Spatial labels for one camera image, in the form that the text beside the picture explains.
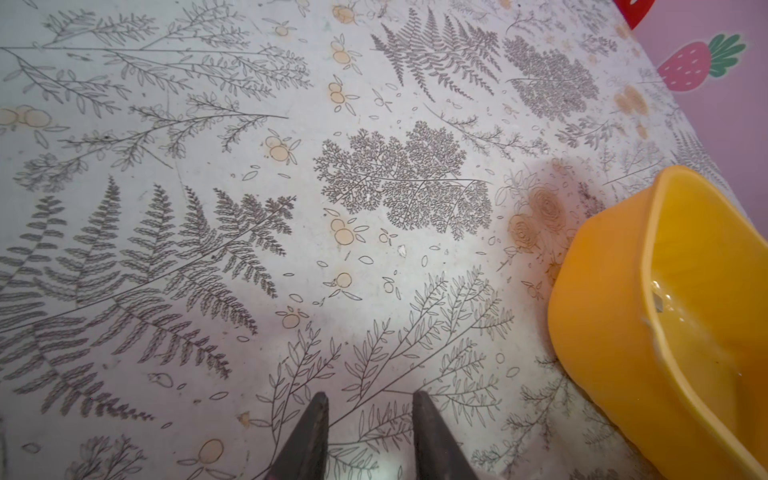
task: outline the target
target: pink strawberry illustration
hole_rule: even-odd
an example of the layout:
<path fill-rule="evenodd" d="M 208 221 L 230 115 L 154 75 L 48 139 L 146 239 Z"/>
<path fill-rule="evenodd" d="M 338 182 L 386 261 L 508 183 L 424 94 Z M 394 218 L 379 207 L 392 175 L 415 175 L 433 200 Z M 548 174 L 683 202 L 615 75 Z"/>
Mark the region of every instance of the pink strawberry illustration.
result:
<path fill-rule="evenodd" d="M 728 68 L 739 63 L 737 55 L 746 45 L 737 44 L 740 35 L 725 38 L 720 34 L 709 45 L 695 41 L 672 54 L 658 68 L 659 75 L 672 91 L 691 91 L 711 75 L 715 78 L 726 74 Z"/>

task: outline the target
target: yellow plastic bin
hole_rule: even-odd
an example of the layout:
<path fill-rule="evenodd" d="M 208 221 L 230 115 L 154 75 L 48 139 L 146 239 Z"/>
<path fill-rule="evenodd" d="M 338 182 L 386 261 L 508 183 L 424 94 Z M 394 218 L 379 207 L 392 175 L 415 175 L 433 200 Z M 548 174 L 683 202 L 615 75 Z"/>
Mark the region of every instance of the yellow plastic bin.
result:
<path fill-rule="evenodd" d="M 768 244 L 685 167 L 589 219 L 548 311 L 568 374 L 669 480 L 768 480 Z"/>

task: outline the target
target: table surface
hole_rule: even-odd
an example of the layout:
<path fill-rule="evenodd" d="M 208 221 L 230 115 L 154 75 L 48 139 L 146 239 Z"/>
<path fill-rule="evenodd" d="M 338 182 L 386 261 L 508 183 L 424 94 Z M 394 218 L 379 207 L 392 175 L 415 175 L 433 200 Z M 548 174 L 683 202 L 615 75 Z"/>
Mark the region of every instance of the table surface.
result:
<path fill-rule="evenodd" d="M 612 2 L 13 0 L 0 10 L 8 478 L 264 478 L 316 392 L 329 476 L 656 478 L 546 306 L 589 217 L 732 194 Z"/>

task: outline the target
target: red strawberry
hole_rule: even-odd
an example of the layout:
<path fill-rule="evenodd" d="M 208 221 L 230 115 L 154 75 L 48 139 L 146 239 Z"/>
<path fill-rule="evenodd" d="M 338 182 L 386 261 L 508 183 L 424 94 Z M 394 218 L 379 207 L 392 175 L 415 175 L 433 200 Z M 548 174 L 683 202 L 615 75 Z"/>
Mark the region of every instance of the red strawberry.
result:
<path fill-rule="evenodd" d="M 739 41 L 740 35 L 728 39 L 720 34 L 709 45 L 695 41 L 676 51 L 658 68 L 664 83 L 672 91 L 691 91 L 700 86 L 708 75 L 722 77 L 729 67 L 739 62 L 735 55 L 746 48 Z"/>

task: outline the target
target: pink surface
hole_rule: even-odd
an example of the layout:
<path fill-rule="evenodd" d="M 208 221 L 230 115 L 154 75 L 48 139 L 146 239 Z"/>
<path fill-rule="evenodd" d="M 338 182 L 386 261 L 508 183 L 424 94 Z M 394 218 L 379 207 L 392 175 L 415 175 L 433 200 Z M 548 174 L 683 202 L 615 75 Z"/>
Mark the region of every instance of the pink surface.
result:
<path fill-rule="evenodd" d="M 768 236 L 768 2 L 657 0 L 634 32 L 656 66 L 693 41 L 741 34 L 747 48 L 738 65 L 674 96 L 758 231 Z"/>

